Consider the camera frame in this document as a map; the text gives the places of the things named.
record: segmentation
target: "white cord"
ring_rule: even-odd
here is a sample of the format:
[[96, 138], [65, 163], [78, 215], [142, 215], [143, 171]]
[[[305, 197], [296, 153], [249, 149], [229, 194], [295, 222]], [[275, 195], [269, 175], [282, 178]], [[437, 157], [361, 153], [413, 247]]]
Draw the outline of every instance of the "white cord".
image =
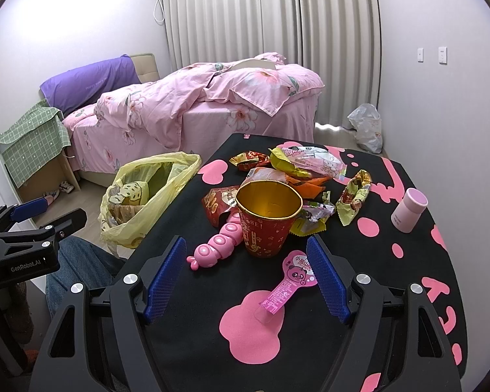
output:
[[[158, 3], [160, 3], [161, 12], [163, 14], [163, 19], [162, 20], [156, 19], [156, 7], [158, 6]], [[156, 4], [154, 5], [154, 10], [153, 10], [153, 17], [154, 17], [154, 20], [156, 21], [156, 23], [158, 25], [161, 25], [162, 22], [165, 22], [165, 10], [163, 10], [163, 6], [162, 6], [160, 0], [156, 0]]]

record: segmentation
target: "red paper cup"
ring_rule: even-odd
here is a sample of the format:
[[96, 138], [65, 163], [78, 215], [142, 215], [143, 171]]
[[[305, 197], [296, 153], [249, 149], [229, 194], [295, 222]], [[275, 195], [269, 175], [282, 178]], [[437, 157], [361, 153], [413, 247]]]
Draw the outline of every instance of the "red paper cup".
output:
[[270, 258], [280, 250], [303, 207], [301, 196], [279, 181], [251, 181], [236, 194], [245, 247]]

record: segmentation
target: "beige headboard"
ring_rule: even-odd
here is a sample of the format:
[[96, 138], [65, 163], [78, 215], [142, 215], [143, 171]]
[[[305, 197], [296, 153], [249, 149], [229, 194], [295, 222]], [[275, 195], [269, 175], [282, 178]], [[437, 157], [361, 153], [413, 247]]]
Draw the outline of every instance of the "beige headboard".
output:
[[156, 60], [152, 53], [136, 54], [131, 56], [134, 67], [136, 68], [136, 74], [141, 83], [154, 82], [160, 79], [158, 68], [156, 67]]

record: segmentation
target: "blue denim jeans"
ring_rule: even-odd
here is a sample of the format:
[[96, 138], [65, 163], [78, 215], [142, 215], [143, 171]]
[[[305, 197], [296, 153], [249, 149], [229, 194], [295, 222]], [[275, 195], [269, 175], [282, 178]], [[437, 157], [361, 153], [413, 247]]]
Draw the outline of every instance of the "blue denim jeans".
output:
[[79, 237], [69, 236], [60, 242], [60, 269], [47, 275], [45, 298], [51, 313], [56, 313], [64, 295], [75, 283], [88, 289], [110, 286], [126, 259], [118, 259]]

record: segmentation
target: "silver bolt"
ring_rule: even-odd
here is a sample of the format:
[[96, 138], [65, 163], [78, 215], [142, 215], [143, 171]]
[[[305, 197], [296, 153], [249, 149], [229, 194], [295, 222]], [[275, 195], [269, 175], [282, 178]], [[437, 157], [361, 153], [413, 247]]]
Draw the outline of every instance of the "silver bolt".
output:
[[423, 293], [423, 288], [421, 287], [421, 285], [419, 285], [417, 283], [412, 283], [410, 285], [410, 290], [414, 293], [417, 293], [418, 295]]
[[369, 284], [370, 283], [370, 277], [366, 274], [358, 274], [356, 277], [356, 280], [358, 283], [361, 283], [361, 284]]
[[134, 284], [138, 281], [138, 276], [136, 274], [128, 274], [123, 277], [123, 282], [125, 284]]
[[84, 290], [84, 285], [81, 283], [75, 283], [71, 286], [71, 292], [73, 293], [80, 293], [82, 290]]

